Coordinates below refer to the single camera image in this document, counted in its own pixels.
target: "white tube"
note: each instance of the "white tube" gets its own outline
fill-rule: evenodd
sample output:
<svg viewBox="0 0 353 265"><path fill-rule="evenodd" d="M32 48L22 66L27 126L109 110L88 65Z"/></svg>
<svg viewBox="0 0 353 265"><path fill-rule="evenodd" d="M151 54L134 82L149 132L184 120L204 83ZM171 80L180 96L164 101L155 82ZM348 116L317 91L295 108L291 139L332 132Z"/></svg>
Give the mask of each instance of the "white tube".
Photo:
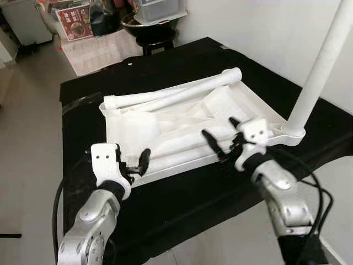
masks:
<svg viewBox="0 0 353 265"><path fill-rule="evenodd" d="M169 87L169 88L165 88L165 89L161 89L161 90L157 90L157 91L153 91L153 92L129 94L129 95L123 95L123 96L113 96L113 95L105 96L104 97L104 106L105 106L105 109L116 109L116 108L121 108L121 107L125 107L125 106L149 102L152 100L164 98L169 95L178 93L178 92L183 91L187 88L190 88L193 85L196 85L197 83L204 82L204 81L212 79L214 77L216 77L216 76L206 77L206 78L203 78L200 80L192 81L190 83L180 84L180 85L177 85L174 87Z"/></svg>
<svg viewBox="0 0 353 265"><path fill-rule="evenodd" d="M227 151L231 143L231 140L225 140L218 142L218 145L221 149ZM214 152L212 151L212 149L207 144L205 144L203 146L194 147L188 150L184 150L182 152L170 153L165 156L152 158L149 162L147 174L164 169L170 170L171 167L182 165L193 160L205 158L213 154Z"/></svg>
<svg viewBox="0 0 353 265"><path fill-rule="evenodd" d="M282 131L303 136L304 126L343 48L353 23L353 0L342 0L314 66Z"/></svg>
<svg viewBox="0 0 353 265"><path fill-rule="evenodd" d="M220 75L215 76L210 80L197 84L176 94L172 94L171 96L144 103L142 105L133 106L131 109L141 112L152 112L154 110L167 107L217 87L237 83L241 79L242 72L239 68L236 67L233 69L227 69L224 70Z"/></svg>
<svg viewBox="0 0 353 265"><path fill-rule="evenodd" d="M187 88L174 88L174 89L163 89L154 92L146 92L140 94L133 95L125 95L125 96L105 96L104 104L106 109L116 109L124 106L139 104L159 98L163 98L180 91L183 91Z"/></svg>

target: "black table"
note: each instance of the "black table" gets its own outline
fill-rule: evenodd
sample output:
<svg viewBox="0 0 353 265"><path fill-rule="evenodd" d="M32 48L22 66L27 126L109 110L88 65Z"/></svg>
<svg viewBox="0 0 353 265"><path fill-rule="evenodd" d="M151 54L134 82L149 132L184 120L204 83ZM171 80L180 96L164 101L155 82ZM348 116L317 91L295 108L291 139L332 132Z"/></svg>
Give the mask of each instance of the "black table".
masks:
<svg viewBox="0 0 353 265"><path fill-rule="evenodd" d="M123 95L155 91L239 67L243 82L284 118L301 88L244 55L204 38L148 58L129 59L106 70L61 84L63 106L100 92ZM89 163L81 159L91 144L105 141L105 120L95 94L63 115L64 230L95 188ZM314 169L352 154L352 116L320 99L296 147L283 146ZM278 157L297 178L306 174ZM215 226L261 201L249 176L231 162L215 163L134 188L122 204L112 234L120 264L141 264L184 240ZM110 248L106 249L109 260Z"/></svg>

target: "floor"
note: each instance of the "floor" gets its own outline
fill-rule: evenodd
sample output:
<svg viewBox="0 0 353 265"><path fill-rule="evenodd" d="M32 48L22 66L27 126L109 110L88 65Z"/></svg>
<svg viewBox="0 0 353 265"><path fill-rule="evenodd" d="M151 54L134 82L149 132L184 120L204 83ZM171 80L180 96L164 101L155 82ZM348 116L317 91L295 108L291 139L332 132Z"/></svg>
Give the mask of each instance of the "floor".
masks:
<svg viewBox="0 0 353 265"><path fill-rule="evenodd" d="M20 60L0 109L0 264L54 264L51 211L62 178L60 83L75 78L57 42ZM147 265L282 264L266 206L261 203Z"/></svg>

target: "white wall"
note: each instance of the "white wall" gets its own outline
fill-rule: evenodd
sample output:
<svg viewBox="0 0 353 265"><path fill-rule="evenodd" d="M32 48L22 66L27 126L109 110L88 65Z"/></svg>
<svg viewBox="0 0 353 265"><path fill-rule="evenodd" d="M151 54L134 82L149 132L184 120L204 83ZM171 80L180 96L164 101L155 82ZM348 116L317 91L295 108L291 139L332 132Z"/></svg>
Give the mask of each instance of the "white wall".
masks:
<svg viewBox="0 0 353 265"><path fill-rule="evenodd" d="M17 54L17 45L0 28L0 67L4 62L15 59Z"/></svg>
<svg viewBox="0 0 353 265"><path fill-rule="evenodd" d="M339 0L187 0L176 44L209 36L302 86ZM353 33L322 97L353 114Z"/></svg>

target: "white pole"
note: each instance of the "white pole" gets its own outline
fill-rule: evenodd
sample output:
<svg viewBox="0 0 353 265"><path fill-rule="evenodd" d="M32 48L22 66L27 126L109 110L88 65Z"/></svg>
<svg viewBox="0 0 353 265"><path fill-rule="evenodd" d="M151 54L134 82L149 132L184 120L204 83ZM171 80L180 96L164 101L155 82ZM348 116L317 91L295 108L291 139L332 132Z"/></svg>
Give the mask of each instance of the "white pole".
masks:
<svg viewBox="0 0 353 265"><path fill-rule="evenodd" d="M197 94L213 90L217 87L237 83L241 79L242 72L239 68L235 67L232 69L226 69L220 75L214 76L212 79L205 80L202 83L199 83L193 87L172 94L165 98L156 99L139 105L134 105L131 107L131 110L138 110L139 112L153 112L157 109L170 106L177 102L181 102Z"/></svg>
<svg viewBox="0 0 353 265"><path fill-rule="evenodd" d="M312 112L331 70L343 48L353 23L353 0L341 0L329 32L321 46L314 66L282 131L303 136L304 126Z"/></svg>

